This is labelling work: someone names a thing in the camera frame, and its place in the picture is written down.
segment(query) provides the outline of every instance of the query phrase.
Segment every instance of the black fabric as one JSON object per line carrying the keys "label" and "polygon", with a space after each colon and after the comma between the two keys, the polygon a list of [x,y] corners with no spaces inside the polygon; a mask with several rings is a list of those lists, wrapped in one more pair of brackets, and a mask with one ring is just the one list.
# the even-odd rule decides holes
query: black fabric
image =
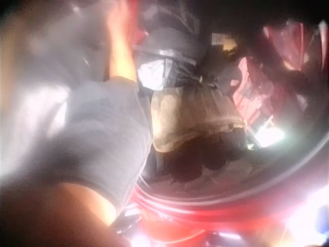
{"label": "black fabric", "polygon": [[152,143],[148,102],[135,83],[123,78],[82,85],[67,101],[65,127],[26,167],[47,183],[87,186],[120,213]]}

